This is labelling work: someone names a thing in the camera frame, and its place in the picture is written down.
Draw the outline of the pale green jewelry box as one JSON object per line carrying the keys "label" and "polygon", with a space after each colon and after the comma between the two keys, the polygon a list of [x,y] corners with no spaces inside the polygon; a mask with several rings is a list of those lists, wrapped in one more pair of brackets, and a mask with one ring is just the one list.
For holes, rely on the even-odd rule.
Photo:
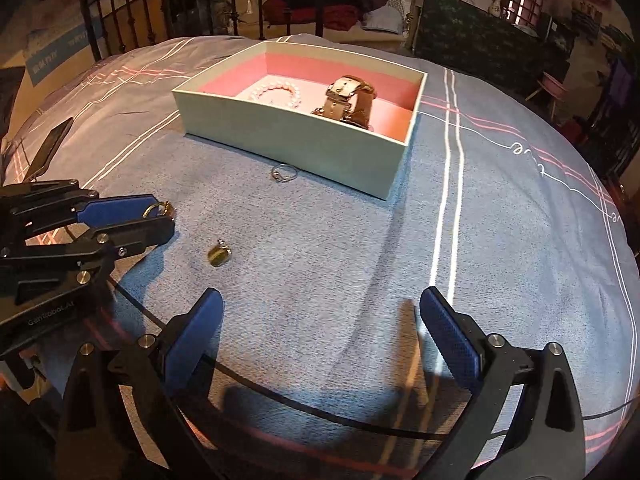
{"label": "pale green jewelry box", "polygon": [[[312,114],[344,75],[375,88],[368,130]],[[172,94],[186,132],[385,200],[408,148],[422,70],[335,48],[264,41],[202,70]]]}

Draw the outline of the black smartphone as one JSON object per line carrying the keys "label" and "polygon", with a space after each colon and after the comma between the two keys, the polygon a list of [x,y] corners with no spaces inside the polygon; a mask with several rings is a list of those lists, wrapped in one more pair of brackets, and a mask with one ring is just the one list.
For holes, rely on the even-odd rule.
{"label": "black smartphone", "polygon": [[24,182],[32,182],[33,180],[42,177],[50,167],[50,163],[62,142],[64,141],[67,133],[70,132],[70,128],[74,123],[74,118],[70,117],[54,127],[47,137],[44,139],[38,152],[35,154],[34,160],[29,165],[28,170],[23,179]]}

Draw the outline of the small gold pendant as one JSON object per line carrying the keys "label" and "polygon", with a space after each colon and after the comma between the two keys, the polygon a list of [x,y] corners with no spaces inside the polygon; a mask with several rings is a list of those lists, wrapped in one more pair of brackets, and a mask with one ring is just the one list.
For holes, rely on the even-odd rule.
{"label": "small gold pendant", "polygon": [[207,252],[207,261],[214,268],[223,266],[232,256],[232,248],[224,240],[217,240],[217,243],[209,248]]}

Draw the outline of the grey striped bed cover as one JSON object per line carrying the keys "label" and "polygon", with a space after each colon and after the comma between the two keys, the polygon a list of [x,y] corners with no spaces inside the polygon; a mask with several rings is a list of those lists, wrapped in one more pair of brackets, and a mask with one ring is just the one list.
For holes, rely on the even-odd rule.
{"label": "grey striped bed cover", "polygon": [[[115,261],[36,347],[64,406],[50,451],[25,405],[3,417],[8,478],[587,479],[639,413],[639,274],[597,175],[499,90],[429,62],[385,199],[187,133],[172,92],[258,44],[174,39],[114,56],[25,126],[1,174],[102,198],[152,194],[175,234]],[[232,248],[219,268],[217,240]],[[479,393],[420,315],[435,286],[480,329]],[[163,329],[206,288],[224,318],[168,393]]]}

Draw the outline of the pink stool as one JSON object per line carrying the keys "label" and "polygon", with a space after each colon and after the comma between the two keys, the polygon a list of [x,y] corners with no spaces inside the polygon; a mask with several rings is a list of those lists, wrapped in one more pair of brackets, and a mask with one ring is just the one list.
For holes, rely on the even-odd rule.
{"label": "pink stool", "polygon": [[556,112],[556,108],[558,107],[559,102],[563,102],[566,96],[566,88],[553,76],[548,74],[547,72],[542,73],[541,80],[537,81],[538,88],[532,92],[526,99],[526,102],[531,101],[533,98],[536,98],[541,91],[546,92],[551,98],[550,104],[550,120],[554,121],[554,116]]}

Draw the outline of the green floral covered table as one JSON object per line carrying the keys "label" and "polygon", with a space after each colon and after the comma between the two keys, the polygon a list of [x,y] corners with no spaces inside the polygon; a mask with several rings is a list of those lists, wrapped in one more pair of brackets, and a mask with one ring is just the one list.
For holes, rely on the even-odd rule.
{"label": "green floral covered table", "polygon": [[461,0],[423,0],[414,55],[521,96],[541,75],[538,40]]}

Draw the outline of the red blanket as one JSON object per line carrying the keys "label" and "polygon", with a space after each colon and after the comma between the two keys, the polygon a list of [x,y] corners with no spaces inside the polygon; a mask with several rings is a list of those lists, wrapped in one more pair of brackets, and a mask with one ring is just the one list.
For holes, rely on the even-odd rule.
{"label": "red blanket", "polygon": [[[310,24],[316,21],[315,6],[290,9],[284,0],[267,0],[262,5],[264,20],[270,25]],[[334,30],[349,30],[361,18],[361,12],[350,4],[330,4],[323,9],[323,26]]]}

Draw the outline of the white hanging swing bed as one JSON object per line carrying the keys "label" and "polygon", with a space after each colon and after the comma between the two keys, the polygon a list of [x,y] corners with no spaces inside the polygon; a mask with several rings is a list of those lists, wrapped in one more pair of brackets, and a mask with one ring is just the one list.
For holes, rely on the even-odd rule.
{"label": "white hanging swing bed", "polygon": [[406,0],[235,0],[245,35],[312,34],[322,12],[323,35],[336,42],[401,42]]}

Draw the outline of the light blue pillow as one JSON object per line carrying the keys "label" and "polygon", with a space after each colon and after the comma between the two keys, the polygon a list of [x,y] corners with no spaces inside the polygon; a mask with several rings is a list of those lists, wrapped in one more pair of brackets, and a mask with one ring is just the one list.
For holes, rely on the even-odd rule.
{"label": "light blue pillow", "polygon": [[404,33],[404,16],[392,6],[380,8],[363,15],[361,27],[371,32],[387,32],[402,35]]}

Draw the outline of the black iron bed frame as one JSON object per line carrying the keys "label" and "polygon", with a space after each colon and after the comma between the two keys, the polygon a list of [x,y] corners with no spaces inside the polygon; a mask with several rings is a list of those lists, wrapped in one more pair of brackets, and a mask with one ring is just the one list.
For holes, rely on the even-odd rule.
{"label": "black iron bed frame", "polygon": [[101,61],[180,36],[236,36],[236,0],[79,0],[93,58]]}

